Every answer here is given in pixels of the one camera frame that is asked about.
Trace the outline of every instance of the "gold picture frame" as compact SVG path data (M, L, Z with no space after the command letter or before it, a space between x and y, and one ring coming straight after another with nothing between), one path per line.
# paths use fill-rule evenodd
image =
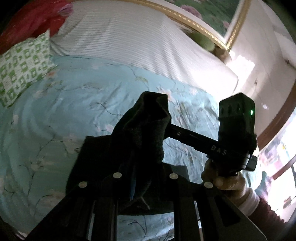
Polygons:
M210 27L207 23L200 20L193 14L181 9L180 7L165 1L165 0L118 0L124 2L131 2L140 4L158 10L166 14L170 19L189 28L198 31L211 39L217 46L227 51L230 51L243 22L246 18L252 0L240 0L237 5L235 14L229 24L226 35L222 36L215 29Z

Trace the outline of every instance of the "white sleeve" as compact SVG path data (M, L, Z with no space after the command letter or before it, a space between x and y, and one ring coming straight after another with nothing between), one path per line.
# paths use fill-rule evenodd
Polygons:
M248 188L247 192L249 192L247 199L238 208L243 214L249 217L258 207L260 199L253 189Z

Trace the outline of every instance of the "framed painting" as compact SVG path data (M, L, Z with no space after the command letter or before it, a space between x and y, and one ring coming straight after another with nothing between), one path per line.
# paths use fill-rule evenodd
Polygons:
M195 30L229 51L251 0L121 0L163 12L184 28Z

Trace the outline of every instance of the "camera rig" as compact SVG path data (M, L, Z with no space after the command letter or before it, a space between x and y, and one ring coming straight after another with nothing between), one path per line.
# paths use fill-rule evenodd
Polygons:
M254 171L257 159L254 102L242 93L219 104L218 141L169 124L165 135L207 154L223 176ZM169 164L155 168L157 198L173 202L175 241L199 241L194 201L205 241L265 241L262 232L212 183L192 183L172 172ZM126 198L120 172L102 181L81 181L33 229L26 241L116 241L118 202Z

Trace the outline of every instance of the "red blanket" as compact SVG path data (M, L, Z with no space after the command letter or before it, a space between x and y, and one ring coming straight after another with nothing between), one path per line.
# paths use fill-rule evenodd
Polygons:
M29 37L37 37L50 29L56 34L72 12L67 0L35 0L22 7L0 35L0 54Z

